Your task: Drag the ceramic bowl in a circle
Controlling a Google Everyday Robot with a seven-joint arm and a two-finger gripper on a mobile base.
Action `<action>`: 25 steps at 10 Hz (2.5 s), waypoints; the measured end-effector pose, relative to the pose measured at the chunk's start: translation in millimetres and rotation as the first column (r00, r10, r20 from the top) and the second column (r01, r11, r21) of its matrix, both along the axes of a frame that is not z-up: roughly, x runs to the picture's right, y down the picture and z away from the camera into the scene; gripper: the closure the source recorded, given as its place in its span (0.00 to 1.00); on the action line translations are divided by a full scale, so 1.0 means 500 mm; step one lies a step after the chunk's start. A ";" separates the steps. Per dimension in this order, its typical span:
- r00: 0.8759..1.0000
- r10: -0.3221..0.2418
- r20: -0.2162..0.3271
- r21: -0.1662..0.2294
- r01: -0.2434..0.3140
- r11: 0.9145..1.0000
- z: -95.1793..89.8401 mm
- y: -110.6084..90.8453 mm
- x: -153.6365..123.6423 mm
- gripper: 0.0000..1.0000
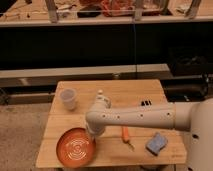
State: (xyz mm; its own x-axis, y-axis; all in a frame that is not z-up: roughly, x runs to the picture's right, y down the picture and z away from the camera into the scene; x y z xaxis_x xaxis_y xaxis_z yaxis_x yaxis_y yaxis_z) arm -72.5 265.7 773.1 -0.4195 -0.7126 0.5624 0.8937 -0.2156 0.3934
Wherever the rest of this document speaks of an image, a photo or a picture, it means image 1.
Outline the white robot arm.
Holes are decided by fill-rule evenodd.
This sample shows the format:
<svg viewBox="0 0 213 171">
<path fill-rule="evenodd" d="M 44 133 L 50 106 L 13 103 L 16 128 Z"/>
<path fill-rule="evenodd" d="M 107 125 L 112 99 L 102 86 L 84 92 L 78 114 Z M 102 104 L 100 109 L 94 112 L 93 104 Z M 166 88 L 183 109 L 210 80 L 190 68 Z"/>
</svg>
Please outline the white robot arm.
<svg viewBox="0 0 213 171">
<path fill-rule="evenodd" d="M 133 108 L 109 108 L 104 100 L 97 99 L 85 120 L 92 137 L 103 134 L 106 126 L 189 131 L 188 171 L 213 171 L 213 98 Z"/>
</svg>

